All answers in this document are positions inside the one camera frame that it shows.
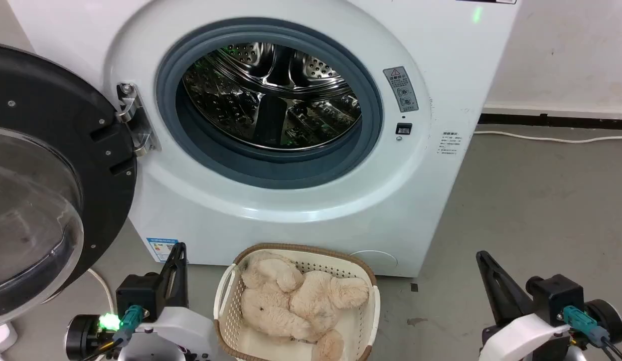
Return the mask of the white power strip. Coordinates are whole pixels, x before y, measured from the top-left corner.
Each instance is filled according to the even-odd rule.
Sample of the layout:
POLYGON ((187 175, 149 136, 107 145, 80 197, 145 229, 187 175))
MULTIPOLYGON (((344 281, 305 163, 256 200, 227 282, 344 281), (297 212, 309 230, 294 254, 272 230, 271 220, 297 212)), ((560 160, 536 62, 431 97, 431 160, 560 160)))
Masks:
POLYGON ((18 335, 11 322, 0 324, 0 354, 16 343, 18 335))

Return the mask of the metal door hinge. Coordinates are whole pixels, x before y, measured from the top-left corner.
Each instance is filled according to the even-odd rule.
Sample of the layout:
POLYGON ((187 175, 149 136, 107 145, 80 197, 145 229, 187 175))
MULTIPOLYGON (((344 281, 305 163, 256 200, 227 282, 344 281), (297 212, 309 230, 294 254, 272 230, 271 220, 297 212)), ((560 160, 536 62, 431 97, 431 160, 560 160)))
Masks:
POLYGON ((115 117, 127 127, 134 155, 143 157, 155 149, 157 142, 143 101, 135 84, 120 83, 116 89, 120 110, 115 113, 115 117))

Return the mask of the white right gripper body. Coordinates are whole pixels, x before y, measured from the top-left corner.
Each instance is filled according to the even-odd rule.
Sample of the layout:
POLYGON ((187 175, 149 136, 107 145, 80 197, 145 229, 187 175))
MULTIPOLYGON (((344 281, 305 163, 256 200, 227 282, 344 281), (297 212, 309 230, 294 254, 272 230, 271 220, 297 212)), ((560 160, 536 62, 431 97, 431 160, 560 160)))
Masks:
POLYGON ((486 341, 480 361, 519 361, 544 345, 555 333, 562 334, 570 326, 550 326, 535 314, 513 320, 486 341))

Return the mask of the blue energy label sticker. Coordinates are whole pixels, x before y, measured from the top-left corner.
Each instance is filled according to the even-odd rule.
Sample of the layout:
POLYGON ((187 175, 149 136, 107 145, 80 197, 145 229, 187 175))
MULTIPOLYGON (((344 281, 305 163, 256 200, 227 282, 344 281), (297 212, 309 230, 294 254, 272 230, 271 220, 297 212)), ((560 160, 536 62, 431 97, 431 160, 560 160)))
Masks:
POLYGON ((158 262, 165 262, 179 241, 176 239, 146 238, 150 253, 158 262))

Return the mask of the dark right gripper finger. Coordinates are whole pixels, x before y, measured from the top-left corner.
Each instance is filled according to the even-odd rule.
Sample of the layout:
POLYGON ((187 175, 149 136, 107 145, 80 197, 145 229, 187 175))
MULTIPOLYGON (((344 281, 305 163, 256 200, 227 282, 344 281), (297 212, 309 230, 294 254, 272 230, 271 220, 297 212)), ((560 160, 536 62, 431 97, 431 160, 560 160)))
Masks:
POLYGON ((476 260, 496 326, 533 313, 532 299, 489 252, 478 251, 476 260))

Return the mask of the grey rubber door gasket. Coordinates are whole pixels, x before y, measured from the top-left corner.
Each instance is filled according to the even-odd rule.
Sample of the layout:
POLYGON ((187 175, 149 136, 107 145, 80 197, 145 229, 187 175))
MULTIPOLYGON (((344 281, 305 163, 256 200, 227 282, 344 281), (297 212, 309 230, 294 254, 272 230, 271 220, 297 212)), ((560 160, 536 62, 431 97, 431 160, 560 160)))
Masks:
POLYGON ((344 176, 372 152, 384 124, 380 92, 361 60, 335 39, 281 19, 226 19, 185 35, 162 60, 157 102, 169 134, 193 160, 235 182, 267 189, 318 187, 344 176), (254 42, 295 48, 330 64, 358 98, 362 112, 359 124, 336 142, 295 152, 248 146, 213 128, 190 101, 181 79, 210 51, 254 42))

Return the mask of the black round washer door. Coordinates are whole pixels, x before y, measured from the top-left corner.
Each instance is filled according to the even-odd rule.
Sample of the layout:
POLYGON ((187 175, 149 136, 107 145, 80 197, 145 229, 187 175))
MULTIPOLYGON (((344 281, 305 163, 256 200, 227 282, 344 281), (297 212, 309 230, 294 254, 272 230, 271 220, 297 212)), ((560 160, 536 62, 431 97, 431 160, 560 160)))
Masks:
POLYGON ((59 294, 127 219, 137 161, 80 76, 0 44, 0 325, 59 294))

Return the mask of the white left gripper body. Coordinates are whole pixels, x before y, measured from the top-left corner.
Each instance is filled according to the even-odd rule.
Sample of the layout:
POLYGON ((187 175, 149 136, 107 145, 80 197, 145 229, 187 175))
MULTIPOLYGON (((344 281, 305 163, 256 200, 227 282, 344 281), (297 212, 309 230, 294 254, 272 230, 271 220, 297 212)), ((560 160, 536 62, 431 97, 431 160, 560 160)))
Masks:
POLYGON ((118 361, 222 361, 213 321, 185 307, 166 307, 141 323, 118 361))

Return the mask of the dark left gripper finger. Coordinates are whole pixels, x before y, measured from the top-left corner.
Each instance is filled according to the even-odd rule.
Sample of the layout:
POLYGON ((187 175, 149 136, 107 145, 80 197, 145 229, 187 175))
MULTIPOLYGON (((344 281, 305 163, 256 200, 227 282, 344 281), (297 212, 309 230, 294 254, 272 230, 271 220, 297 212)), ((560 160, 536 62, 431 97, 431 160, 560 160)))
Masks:
POLYGON ((160 272, 161 284, 160 295, 162 296, 163 304, 167 304, 168 299, 173 292, 173 283, 175 281, 176 272, 178 269, 178 244, 173 245, 171 253, 164 263, 164 267, 160 272))
POLYGON ((171 307, 189 306, 186 244, 176 243, 171 252, 171 307))

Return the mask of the white plastic laundry basket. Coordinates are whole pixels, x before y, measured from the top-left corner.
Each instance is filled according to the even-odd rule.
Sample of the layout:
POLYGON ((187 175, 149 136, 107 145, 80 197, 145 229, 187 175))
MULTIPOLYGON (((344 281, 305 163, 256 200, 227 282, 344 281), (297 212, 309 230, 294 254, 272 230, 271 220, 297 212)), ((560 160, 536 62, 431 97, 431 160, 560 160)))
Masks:
POLYGON ((294 244, 257 244, 240 252, 226 269, 213 303, 213 324, 219 345, 232 361, 312 361, 313 345, 292 340, 277 342, 252 329, 242 315, 245 285, 241 270, 249 256, 269 251, 291 259, 301 272, 326 271, 337 277, 359 277, 369 287, 368 301, 344 311, 337 321, 345 349, 340 361, 368 361, 378 330, 380 292, 373 271, 359 258, 323 248, 294 244))

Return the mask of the stainless steel washer drum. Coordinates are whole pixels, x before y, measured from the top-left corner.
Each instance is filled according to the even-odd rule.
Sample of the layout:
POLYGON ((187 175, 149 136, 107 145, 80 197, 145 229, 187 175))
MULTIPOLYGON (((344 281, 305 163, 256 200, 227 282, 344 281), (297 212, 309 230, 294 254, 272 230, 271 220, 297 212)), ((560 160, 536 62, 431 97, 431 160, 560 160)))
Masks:
POLYGON ((263 150, 320 148, 362 119, 355 92, 336 69, 280 44, 238 43, 210 51, 181 83, 213 128, 263 150))

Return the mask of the white front-load washing machine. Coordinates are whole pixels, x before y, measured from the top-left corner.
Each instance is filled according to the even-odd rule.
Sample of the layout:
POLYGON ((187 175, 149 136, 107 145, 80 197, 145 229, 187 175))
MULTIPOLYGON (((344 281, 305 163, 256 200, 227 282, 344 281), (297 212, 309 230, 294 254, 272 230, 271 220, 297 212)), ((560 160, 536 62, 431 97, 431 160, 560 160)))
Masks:
POLYGON ((522 0, 7 0, 33 53, 63 66, 120 110, 137 86, 157 142, 136 157, 126 220, 176 239, 192 264, 229 265, 257 244, 343 252, 375 274, 415 277, 469 146, 522 0), (318 187, 267 189, 225 178, 178 147, 157 102, 165 55, 214 22, 269 18, 325 34, 361 60, 383 126, 355 169, 318 187), (403 66, 418 111, 401 113, 383 70, 403 66), (396 124, 412 123, 411 135, 396 124))

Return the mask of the grey warning sticker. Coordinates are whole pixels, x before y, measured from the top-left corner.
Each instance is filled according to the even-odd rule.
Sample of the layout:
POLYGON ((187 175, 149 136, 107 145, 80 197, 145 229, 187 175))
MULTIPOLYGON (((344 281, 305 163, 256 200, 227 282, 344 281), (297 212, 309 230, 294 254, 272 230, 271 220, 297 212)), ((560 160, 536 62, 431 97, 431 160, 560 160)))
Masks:
POLYGON ((405 68, 403 66, 387 68, 383 70, 383 73, 394 92, 400 112, 418 111, 419 105, 414 87, 405 68))

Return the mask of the beige plush toy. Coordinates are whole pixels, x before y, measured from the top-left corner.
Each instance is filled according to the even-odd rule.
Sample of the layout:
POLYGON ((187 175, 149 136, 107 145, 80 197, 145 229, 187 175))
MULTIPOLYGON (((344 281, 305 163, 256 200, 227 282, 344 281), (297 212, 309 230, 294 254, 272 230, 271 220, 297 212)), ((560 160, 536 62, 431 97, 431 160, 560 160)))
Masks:
POLYGON ((345 341, 336 325, 343 310, 368 301, 366 281, 323 270, 301 273, 292 260, 272 252, 250 256, 241 277, 241 310, 249 326, 283 342, 314 343, 312 361, 340 361, 345 341))

